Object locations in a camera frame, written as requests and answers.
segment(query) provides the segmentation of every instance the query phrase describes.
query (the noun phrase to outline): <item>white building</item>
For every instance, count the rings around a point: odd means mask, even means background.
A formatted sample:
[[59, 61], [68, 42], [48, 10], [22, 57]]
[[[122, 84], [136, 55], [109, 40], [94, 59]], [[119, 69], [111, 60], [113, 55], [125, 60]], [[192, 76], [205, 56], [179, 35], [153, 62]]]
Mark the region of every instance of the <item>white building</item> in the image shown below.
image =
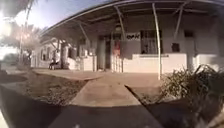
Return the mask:
[[220, 0], [105, 3], [45, 31], [42, 38], [51, 39], [33, 51], [32, 67], [48, 68], [58, 48], [64, 57], [62, 67], [67, 62], [70, 70], [170, 73], [182, 68], [193, 70], [200, 64], [218, 70], [224, 67], [223, 6]]

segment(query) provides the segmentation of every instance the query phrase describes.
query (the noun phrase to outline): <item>wall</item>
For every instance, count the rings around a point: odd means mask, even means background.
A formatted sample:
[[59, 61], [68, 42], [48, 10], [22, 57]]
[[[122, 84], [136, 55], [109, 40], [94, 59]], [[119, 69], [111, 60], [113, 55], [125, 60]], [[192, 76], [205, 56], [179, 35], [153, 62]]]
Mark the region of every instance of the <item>wall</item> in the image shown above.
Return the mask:
[[[224, 58], [221, 58], [218, 52], [218, 37], [216, 20], [206, 16], [183, 16], [180, 25], [178, 37], [174, 41], [174, 31], [176, 27], [177, 17], [158, 16], [159, 25], [162, 30], [163, 50], [162, 54], [162, 72], [170, 73], [173, 70], [187, 68], [186, 43], [184, 30], [192, 30], [195, 32], [195, 42], [198, 54], [193, 58], [195, 60], [195, 68], [199, 64], [210, 64], [213, 68], [224, 65]], [[125, 20], [124, 25], [127, 33], [140, 32], [140, 30], [155, 30], [152, 16], [136, 16], [129, 17]], [[180, 52], [173, 53], [172, 43], [180, 44]], [[124, 59], [111, 57], [112, 71], [121, 72], [142, 72], [157, 73], [158, 72], [158, 56], [157, 55], [141, 55], [140, 41], [130, 41], [125, 45]]]
[[[183, 42], [183, 31], [179, 32], [176, 40], [180, 44], [180, 53], [172, 53], [171, 45], [174, 33], [174, 20], [171, 17], [159, 16], [160, 29], [162, 30], [163, 51], [162, 55], [162, 71], [163, 73], [172, 72], [174, 69], [186, 67], [185, 44]], [[127, 33], [140, 32], [140, 30], [155, 30], [154, 19], [152, 16], [136, 16], [129, 17], [125, 20]], [[158, 72], [158, 55], [141, 55], [141, 42], [129, 41], [125, 44], [123, 52], [124, 59], [118, 59], [112, 55], [112, 70], [121, 72], [142, 72], [157, 73]]]

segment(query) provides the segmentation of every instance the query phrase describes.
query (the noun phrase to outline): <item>bush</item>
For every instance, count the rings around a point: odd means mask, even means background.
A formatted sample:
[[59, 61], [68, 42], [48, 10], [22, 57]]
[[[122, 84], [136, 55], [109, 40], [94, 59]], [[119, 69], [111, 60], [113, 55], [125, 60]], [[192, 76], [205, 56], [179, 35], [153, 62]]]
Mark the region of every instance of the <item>bush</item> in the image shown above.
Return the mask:
[[224, 75], [207, 65], [200, 65], [195, 72], [188, 69], [174, 71], [164, 79], [162, 96], [171, 95], [176, 99], [186, 99], [188, 107], [200, 114], [210, 100], [223, 103]]

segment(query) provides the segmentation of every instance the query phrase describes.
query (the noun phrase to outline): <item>porch roof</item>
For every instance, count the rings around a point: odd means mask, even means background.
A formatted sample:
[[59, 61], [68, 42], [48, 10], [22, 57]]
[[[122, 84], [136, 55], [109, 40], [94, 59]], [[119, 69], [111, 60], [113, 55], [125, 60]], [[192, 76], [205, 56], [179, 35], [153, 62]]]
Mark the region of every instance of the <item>porch roof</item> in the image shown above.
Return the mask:
[[67, 37], [67, 33], [80, 29], [79, 24], [86, 27], [94, 23], [118, 19], [119, 8], [122, 16], [153, 14], [152, 3], [156, 5], [158, 14], [177, 15], [182, 6], [183, 14], [218, 16], [223, 9], [223, 0], [123, 0], [110, 1], [74, 14], [44, 31], [41, 36]]

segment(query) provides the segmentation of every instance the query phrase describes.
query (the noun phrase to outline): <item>concrete path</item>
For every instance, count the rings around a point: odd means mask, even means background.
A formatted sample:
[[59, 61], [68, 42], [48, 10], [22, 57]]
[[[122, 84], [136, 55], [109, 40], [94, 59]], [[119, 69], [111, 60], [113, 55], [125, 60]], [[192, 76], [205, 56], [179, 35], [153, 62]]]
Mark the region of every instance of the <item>concrete path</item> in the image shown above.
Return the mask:
[[73, 80], [93, 80], [110, 85], [128, 85], [130, 87], [159, 87], [162, 81], [157, 74], [150, 73], [112, 73], [112, 72], [88, 72], [71, 70], [34, 69], [35, 72], [64, 77]]
[[124, 87], [90, 81], [50, 128], [162, 128]]

